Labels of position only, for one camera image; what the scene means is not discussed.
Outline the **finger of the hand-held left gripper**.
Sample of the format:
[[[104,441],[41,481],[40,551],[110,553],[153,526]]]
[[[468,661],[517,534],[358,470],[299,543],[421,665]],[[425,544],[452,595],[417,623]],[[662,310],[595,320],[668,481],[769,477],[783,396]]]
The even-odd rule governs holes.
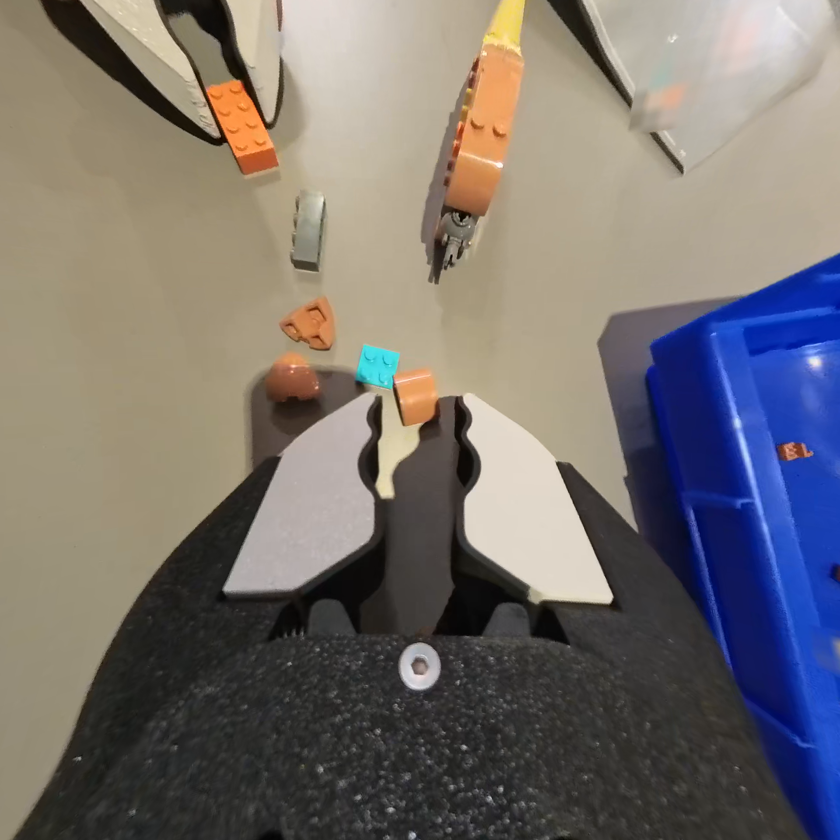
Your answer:
[[[273,128],[284,91],[280,55],[281,1],[222,1],[234,51],[245,70],[261,117]]]
[[[49,21],[111,79],[168,122],[224,139],[200,74],[155,1],[43,1]]]

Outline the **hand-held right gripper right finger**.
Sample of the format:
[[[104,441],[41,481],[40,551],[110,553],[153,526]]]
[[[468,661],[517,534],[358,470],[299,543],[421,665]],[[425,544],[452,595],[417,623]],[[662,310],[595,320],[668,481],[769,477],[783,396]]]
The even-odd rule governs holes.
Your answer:
[[[454,575],[527,604],[612,606],[613,590],[553,454],[474,393],[455,408]]]

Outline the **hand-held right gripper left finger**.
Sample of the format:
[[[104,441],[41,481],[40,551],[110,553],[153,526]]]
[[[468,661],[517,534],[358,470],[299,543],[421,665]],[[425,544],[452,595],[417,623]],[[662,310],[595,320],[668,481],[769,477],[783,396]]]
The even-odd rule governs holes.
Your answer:
[[[224,583],[229,599],[366,599],[384,578],[382,399],[365,392],[283,450]]]

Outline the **orange brick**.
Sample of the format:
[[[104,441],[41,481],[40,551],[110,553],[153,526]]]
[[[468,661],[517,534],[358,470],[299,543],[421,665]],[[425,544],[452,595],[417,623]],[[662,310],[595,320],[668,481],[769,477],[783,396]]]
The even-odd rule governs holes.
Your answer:
[[[229,80],[208,87],[206,94],[242,175],[277,169],[277,150],[243,83]]]

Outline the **brown quarter dome brick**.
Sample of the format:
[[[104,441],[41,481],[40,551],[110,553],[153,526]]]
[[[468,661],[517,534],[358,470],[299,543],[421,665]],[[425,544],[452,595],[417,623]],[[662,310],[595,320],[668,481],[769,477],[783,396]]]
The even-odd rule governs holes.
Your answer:
[[[312,350],[328,351],[335,341],[336,321],[325,296],[299,306],[282,318],[279,326],[292,341],[304,342]]]
[[[318,374],[302,355],[293,351],[275,359],[264,383],[266,396],[273,403],[309,402],[318,399],[321,391]]]

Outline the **brown curved slope brick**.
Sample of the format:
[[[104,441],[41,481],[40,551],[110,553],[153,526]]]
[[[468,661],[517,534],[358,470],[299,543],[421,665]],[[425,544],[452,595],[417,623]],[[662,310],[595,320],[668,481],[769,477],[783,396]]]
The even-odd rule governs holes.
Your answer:
[[[423,425],[438,417],[438,390],[430,369],[396,373],[392,389],[403,426]]]

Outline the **turquoise square plate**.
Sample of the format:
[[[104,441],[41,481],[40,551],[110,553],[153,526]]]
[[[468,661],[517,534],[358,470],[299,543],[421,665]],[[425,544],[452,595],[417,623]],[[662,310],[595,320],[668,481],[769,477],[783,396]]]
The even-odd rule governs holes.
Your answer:
[[[400,361],[400,353],[363,344],[355,380],[363,385],[391,390]]]

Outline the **grey long brick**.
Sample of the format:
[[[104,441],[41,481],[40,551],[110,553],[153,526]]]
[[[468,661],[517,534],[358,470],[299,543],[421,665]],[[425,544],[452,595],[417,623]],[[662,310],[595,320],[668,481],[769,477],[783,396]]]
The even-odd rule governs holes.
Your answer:
[[[297,270],[319,273],[325,228],[327,203],[321,192],[301,189],[296,196],[292,218],[290,262]]]

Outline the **blue plastic bin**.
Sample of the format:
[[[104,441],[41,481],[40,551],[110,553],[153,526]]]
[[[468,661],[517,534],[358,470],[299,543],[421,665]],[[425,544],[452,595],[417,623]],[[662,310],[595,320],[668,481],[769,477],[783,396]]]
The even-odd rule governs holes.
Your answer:
[[[805,830],[839,837],[839,256],[650,345],[704,613]],[[810,458],[779,459],[805,443]]]

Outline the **brown tan brick-built model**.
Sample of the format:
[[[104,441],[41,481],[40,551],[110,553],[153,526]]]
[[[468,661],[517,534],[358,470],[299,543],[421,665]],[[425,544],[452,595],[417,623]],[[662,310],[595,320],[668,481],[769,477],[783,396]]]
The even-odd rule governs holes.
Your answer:
[[[469,251],[497,193],[511,141],[524,72],[524,1],[500,1],[481,41],[458,105],[434,231],[438,271]]]

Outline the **grey desk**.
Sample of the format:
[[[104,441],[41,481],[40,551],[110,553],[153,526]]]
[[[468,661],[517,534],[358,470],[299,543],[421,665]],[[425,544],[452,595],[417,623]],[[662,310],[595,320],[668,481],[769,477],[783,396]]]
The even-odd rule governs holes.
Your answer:
[[[136,596],[281,433],[252,414],[279,319],[325,293],[361,345],[474,392],[630,522],[621,378],[643,317],[838,251],[838,35],[816,78],[678,175],[546,2],[469,259],[427,280],[438,154],[493,2],[285,2],[280,172],[151,110],[38,2],[2,2],[2,834],[62,754]],[[325,195],[319,273],[290,259]],[[638,336],[639,343],[632,341]]]

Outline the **grey open instruction booklet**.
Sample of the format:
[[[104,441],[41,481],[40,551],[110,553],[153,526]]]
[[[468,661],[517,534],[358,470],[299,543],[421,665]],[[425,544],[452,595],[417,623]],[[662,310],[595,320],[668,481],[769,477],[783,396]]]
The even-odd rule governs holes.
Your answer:
[[[685,174],[812,79],[838,2],[551,1],[573,37]]]

